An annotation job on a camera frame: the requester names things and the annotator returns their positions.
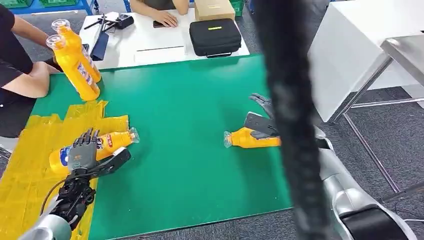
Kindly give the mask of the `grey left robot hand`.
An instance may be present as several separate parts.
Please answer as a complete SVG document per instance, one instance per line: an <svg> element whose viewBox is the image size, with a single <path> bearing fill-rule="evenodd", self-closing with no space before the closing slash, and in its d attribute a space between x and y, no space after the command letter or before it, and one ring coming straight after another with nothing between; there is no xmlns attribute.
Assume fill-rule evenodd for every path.
<svg viewBox="0 0 424 240"><path fill-rule="evenodd" d="M92 128L82 133L72 144L67 155L67 167L71 177L89 179L109 175L117 171L132 155L126 147L120 147L111 156L97 160L97 140L99 131Z"/></svg>

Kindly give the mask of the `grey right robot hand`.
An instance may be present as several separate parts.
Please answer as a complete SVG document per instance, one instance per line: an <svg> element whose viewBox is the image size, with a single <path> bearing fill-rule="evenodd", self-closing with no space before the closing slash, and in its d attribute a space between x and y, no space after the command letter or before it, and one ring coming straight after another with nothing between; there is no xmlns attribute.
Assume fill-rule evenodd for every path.
<svg viewBox="0 0 424 240"><path fill-rule="evenodd" d="M254 132L252 132L251 135L257 140L279 137L280 134L274 120L272 101L258 93L252 93L249 96L249 99L260 105L268 117L249 111L246 115L243 126L253 130Z"/></svg>

